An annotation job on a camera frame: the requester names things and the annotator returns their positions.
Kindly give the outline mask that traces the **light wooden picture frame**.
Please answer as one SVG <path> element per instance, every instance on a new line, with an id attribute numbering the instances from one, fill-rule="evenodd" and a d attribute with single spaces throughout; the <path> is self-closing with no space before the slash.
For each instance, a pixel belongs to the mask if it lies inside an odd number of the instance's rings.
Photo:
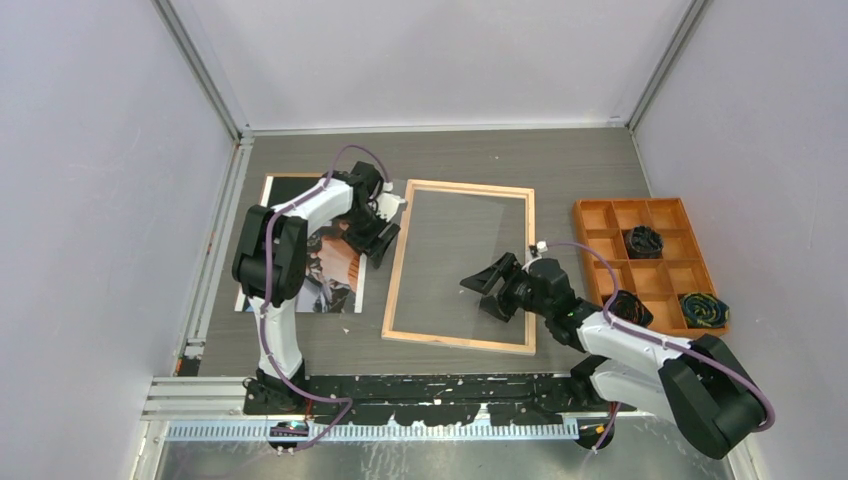
<path id="1" fill-rule="evenodd" d="M 532 356 L 536 318 L 502 321 L 461 280 L 536 240 L 527 187 L 410 180 L 381 336 L 385 340 Z"/>

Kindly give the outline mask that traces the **clear acrylic sheet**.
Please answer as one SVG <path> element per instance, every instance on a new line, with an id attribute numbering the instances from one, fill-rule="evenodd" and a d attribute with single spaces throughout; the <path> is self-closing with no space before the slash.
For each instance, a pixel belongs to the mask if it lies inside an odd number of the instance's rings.
<path id="1" fill-rule="evenodd" d="M 414 191 L 405 229 L 396 332 L 523 344 L 524 314 L 502 322 L 482 311 L 482 295 L 459 282 L 525 246 L 526 201 L 444 191 Z"/>

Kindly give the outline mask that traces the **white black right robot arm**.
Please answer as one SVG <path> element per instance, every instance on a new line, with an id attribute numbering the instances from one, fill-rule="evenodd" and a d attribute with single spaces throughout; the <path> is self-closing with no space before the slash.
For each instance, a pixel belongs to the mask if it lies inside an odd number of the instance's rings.
<path id="1" fill-rule="evenodd" d="M 495 318 L 533 313 L 558 343 L 585 353 L 570 372 L 572 400 L 584 410 L 635 407 L 673 423 L 713 459 L 774 424 L 773 406 L 720 338 L 662 336 L 616 317 L 578 297 L 555 259 L 522 264 L 506 253 L 460 284 Z"/>

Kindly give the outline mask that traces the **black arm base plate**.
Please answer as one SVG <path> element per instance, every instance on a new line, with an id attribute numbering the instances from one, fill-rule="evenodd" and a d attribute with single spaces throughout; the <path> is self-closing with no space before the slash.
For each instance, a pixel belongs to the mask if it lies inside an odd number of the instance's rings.
<path id="1" fill-rule="evenodd" d="M 483 413 L 496 426 L 552 425 L 563 414 L 604 416 L 609 402 L 582 380 L 554 374 L 315 375 L 289 388 L 258 373 L 246 377 L 247 415 L 295 415 L 321 425 L 427 427 L 470 424 Z"/>

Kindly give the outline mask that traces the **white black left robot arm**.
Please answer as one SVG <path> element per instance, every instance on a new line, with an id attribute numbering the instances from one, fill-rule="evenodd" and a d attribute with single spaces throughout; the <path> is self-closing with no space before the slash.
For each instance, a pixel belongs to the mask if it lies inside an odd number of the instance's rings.
<path id="1" fill-rule="evenodd" d="M 293 414 L 311 393 L 296 337 L 297 296 L 311 261 L 308 240 L 338 219 L 348 227 L 343 245 L 380 267 L 400 227 L 393 219 L 404 199 L 393 193 L 385 167 L 358 162 L 329 171 L 309 189 L 273 206 L 248 209 L 232 276 L 251 303 L 260 343 L 257 381 L 280 412 Z"/>

